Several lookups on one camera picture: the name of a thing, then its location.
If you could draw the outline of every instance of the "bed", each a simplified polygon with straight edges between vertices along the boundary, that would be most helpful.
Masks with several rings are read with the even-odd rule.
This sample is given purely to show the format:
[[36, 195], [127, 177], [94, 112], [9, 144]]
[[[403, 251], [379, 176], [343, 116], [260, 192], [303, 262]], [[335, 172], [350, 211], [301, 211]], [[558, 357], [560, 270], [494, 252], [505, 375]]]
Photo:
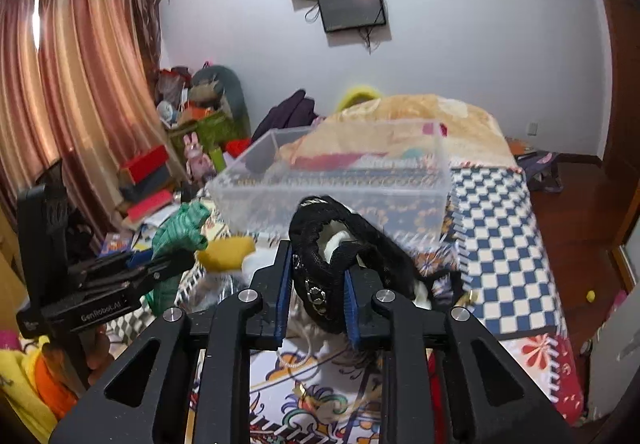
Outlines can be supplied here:
[[[567, 422], [575, 423], [583, 398], [561, 302], [526, 181], [497, 122], [482, 109], [434, 95], [366, 102], [326, 121], [402, 117], [437, 119], [446, 128], [452, 190], [442, 244], [453, 249], [456, 266], [477, 291], [470, 310]], [[207, 237], [229, 236], [215, 204], [208, 205]], [[259, 251], [274, 251], [280, 239], [251, 234]], [[424, 273], [437, 263], [430, 254], [413, 256]], [[198, 268], [185, 274], [179, 305], [190, 305], [203, 275]], [[375, 355], [354, 352], [342, 335], [315, 338], [311, 349], [304, 338], [288, 338], [280, 357], [254, 354], [250, 375], [253, 442], [367, 444], [379, 437], [380, 362]], [[192, 407], [197, 391], [196, 382]]]

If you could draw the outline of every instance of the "transparent storage container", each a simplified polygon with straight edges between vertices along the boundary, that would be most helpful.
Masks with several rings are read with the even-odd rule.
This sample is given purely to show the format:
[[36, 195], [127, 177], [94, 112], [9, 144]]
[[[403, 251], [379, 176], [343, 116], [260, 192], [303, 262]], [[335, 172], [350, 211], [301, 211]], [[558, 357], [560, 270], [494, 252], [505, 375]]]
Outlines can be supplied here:
[[286, 235], [302, 198], [330, 195], [423, 251], [439, 241], [451, 181], [437, 121], [324, 121], [267, 132], [207, 189], [232, 231]]

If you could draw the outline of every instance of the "black shoe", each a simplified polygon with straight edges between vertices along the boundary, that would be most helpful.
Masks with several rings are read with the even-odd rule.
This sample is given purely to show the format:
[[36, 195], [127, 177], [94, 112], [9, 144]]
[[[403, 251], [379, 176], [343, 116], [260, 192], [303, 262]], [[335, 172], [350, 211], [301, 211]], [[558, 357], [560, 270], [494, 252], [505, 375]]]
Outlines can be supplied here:
[[[318, 240], [332, 221], [343, 224], [355, 240], [342, 242], [327, 263], [319, 252]], [[289, 226], [289, 238], [296, 293], [308, 315], [327, 332], [345, 332], [344, 272], [358, 263], [357, 257], [378, 272], [384, 287], [415, 299], [418, 272], [414, 261], [363, 217], [329, 196], [300, 201]]]

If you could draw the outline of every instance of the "purple jacket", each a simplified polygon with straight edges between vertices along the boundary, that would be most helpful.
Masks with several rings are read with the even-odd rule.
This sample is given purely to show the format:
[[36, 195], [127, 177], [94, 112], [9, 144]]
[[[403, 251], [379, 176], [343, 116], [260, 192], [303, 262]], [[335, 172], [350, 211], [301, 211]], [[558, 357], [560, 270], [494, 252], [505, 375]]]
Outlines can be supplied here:
[[255, 129], [251, 142], [255, 143], [271, 129], [308, 127], [318, 115], [314, 112], [315, 101], [305, 97], [305, 94], [304, 89], [297, 90], [290, 98], [273, 107]]

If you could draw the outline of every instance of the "red box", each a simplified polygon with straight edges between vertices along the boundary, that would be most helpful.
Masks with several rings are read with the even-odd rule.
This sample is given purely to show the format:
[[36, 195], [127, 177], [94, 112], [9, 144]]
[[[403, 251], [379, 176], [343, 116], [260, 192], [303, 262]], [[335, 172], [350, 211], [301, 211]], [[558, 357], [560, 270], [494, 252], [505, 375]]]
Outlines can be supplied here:
[[121, 186], [139, 183], [146, 176], [160, 168], [169, 159], [164, 145], [158, 145], [145, 153], [130, 159], [120, 168], [118, 180]]

